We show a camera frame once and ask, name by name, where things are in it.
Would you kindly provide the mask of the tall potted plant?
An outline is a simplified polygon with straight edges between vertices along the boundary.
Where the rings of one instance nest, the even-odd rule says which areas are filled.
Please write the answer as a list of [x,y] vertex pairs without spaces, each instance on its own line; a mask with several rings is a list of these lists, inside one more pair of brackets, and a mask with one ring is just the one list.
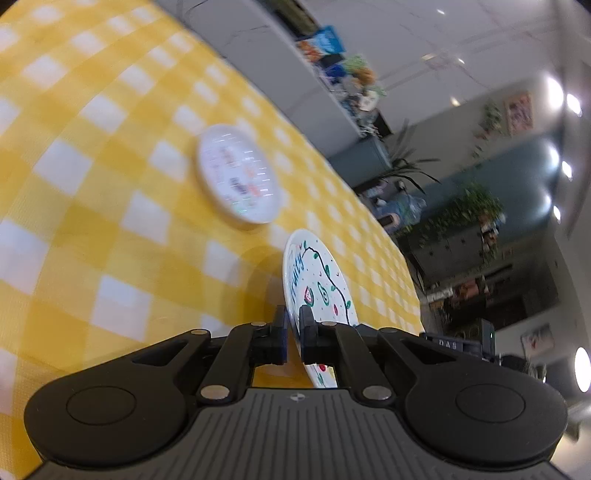
[[387,149],[387,168],[370,180],[370,188],[375,188],[386,181],[402,180],[409,182],[417,190],[424,193],[424,188],[416,179],[417,175],[427,178],[433,183],[440,182],[439,179],[424,169],[425,164],[440,162],[439,158],[412,159],[416,148],[411,146],[411,141],[416,129],[417,126],[412,124],[408,118],[404,120],[400,131],[394,134],[393,146]]

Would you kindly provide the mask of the grey tv cabinet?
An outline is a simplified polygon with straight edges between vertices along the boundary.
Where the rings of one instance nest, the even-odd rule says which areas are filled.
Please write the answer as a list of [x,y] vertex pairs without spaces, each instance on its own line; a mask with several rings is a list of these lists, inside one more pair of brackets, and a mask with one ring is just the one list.
[[294,40],[256,1],[161,1],[280,109],[325,157],[356,144],[361,132],[301,56]]

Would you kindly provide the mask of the yellow checkered tablecloth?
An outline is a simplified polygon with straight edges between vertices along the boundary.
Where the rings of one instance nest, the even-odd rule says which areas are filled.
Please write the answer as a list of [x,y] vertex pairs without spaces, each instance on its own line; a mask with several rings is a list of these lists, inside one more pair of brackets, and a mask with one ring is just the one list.
[[[240,227],[195,171],[228,123],[280,179],[280,215]],[[1,462],[44,382],[192,327],[222,334],[283,299],[281,253],[310,229],[360,319],[409,332],[400,252],[324,157],[204,42],[148,1],[19,1],[1,18]]]

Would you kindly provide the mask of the blue snack bag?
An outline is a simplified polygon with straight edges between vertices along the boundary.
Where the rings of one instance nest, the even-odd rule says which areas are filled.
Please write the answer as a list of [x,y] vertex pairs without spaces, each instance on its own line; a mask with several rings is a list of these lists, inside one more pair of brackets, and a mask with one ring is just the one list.
[[308,38],[298,40],[295,46],[311,63],[318,63],[322,58],[339,55],[346,51],[342,46],[341,38],[332,25],[322,27]]

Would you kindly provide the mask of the large white fruit plate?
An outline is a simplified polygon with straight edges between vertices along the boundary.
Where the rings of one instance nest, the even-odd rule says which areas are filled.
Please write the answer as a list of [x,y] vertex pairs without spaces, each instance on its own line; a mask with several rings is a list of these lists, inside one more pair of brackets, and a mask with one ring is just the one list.
[[[283,251],[283,291],[300,356],[298,319],[301,306],[310,306],[318,322],[334,321],[358,330],[358,316],[345,275],[328,247],[315,233],[298,229],[287,239]],[[332,367],[304,364],[304,368],[315,387],[334,389],[338,386]]]

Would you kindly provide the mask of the small white patterned plate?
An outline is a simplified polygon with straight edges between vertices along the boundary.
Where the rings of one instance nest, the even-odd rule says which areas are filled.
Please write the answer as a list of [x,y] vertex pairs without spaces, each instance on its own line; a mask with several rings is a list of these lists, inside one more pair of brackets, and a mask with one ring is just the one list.
[[200,134],[197,172],[218,207],[243,223],[266,225],[280,213],[280,181],[256,142],[217,124]]

